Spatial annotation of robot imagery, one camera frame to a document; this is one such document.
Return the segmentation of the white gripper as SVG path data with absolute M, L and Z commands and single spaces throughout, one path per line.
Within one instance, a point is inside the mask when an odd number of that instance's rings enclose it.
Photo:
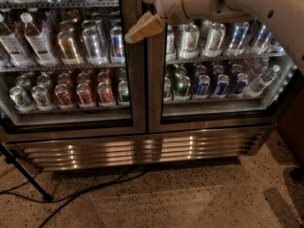
M 165 22 L 168 25 L 182 25 L 187 23 L 182 0 L 142 0 L 146 4 L 153 4 L 158 14 L 146 12 L 139 21 L 128 31 L 124 40 L 128 44 L 140 42 L 144 38 L 152 37 L 163 32 Z

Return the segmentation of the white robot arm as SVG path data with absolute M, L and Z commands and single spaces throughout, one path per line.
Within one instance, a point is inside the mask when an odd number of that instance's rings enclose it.
M 124 39 L 133 44 L 191 20 L 245 22 L 255 17 L 274 35 L 304 73 L 304 0 L 142 0 L 157 13 L 145 13 Z

